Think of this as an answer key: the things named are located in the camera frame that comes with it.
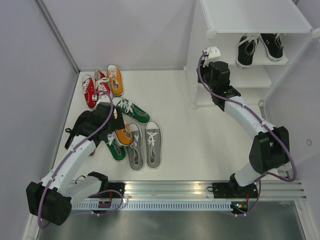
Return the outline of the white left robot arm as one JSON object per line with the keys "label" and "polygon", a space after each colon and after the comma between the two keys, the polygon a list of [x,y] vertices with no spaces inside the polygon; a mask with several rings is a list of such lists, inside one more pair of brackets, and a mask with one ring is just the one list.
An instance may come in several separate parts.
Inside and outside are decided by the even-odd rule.
{"label": "white left robot arm", "polygon": [[69,217],[72,207],[84,199],[97,196],[104,198],[109,193],[106,175],[92,171],[80,183],[71,181],[87,158],[108,134],[124,129],[123,114],[118,106],[107,102],[99,103],[95,110],[82,112],[73,128],[67,128],[69,138],[66,153],[42,180],[31,182],[26,188],[29,212],[57,226]]}

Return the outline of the black sneaker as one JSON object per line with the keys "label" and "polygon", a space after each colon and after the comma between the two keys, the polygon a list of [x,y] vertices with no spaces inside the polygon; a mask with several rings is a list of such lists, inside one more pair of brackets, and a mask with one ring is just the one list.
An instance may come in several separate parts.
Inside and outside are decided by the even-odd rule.
{"label": "black sneaker", "polygon": [[280,33],[261,33],[260,40],[265,48],[267,58],[272,62],[279,62],[284,55],[282,43],[283,35]]}
{"label": "black sneaker", "polygon": [[244,34],[238,44],[236,52],[236,65],[241,69],[249,69],[253,63],[254,54],[259,44],[258,34]]}

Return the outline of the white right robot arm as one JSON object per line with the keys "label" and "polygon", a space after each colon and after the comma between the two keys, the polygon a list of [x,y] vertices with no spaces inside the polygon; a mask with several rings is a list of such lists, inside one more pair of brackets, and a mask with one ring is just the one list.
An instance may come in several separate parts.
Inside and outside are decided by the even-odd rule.
{"label": "white right robot arm", "polygon": [[241,93],[231,85],[226,62],[205,65],[201,60],[197,73],[198,82],[209,91],[212,102],[234,118],[252,139],[248,163],[232,174],[228,182],[229,194],[239,198],[246,192],[247,186],[291,161],[289,132],[284,126],[276,127],[269,123],[247,106]]}

